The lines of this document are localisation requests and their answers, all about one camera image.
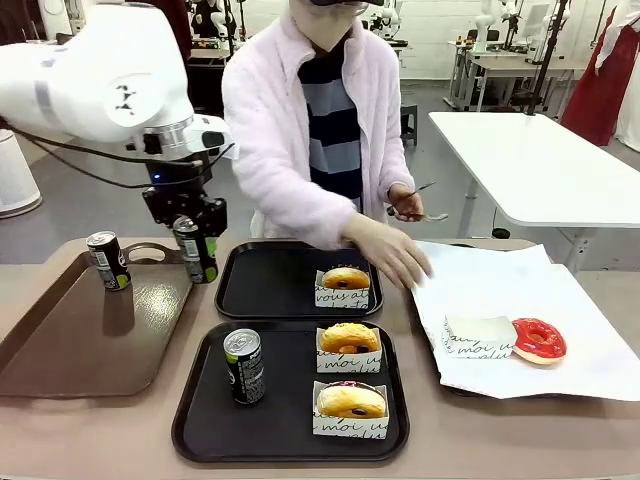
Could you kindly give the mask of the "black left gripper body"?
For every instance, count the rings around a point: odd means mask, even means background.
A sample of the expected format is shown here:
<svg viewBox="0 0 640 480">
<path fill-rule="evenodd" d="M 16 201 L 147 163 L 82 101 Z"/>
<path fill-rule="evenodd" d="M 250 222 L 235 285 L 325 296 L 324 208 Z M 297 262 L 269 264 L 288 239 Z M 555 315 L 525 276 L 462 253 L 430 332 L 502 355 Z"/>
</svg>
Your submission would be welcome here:
<svg viewBox="0 0 640 480">
<path fill-rule="evenodd" d="M 222 234 L 228 226 L 227 202 L 209 197 L 204 189 L 212 178 L 211 167 L 212 162 L 204 158 L 147 165 L 151 184 L 142 197 L 153 219 L 172 228 L 178 217 L 186 216 L 204 234 Z"/>
</svg>

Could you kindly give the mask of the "person's right hand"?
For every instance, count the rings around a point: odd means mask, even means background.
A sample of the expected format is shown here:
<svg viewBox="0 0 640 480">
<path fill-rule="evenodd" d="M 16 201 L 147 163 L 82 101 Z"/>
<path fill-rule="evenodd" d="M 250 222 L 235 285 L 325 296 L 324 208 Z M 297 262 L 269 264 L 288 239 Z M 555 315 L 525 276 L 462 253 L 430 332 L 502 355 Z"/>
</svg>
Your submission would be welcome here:
<svg viewBox="0 0 640 480">
<path fill-rule="evenodd" d="M 401 230 L 354 213 L 341 234 L 398 288 L 411 289 L 424 276 L 432 275 L 427 256 Z"/>
</svg>

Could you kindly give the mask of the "person's left hand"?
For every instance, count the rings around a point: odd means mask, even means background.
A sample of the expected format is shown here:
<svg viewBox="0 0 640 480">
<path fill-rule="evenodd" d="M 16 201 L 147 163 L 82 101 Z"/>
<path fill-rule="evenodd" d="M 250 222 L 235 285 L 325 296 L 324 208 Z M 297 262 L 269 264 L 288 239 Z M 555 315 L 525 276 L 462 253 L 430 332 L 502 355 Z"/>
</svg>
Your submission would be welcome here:
<svg viewBox="0 0 640 480">
<path fill-rule="evenodd" d="M 387 207 L 389 216 L 403 222 L 418 222 L 425 218 L 425 210 L 417 191 L 408 186 L 395 183 L 387 192 L 390 205 Z"/>
</svg>

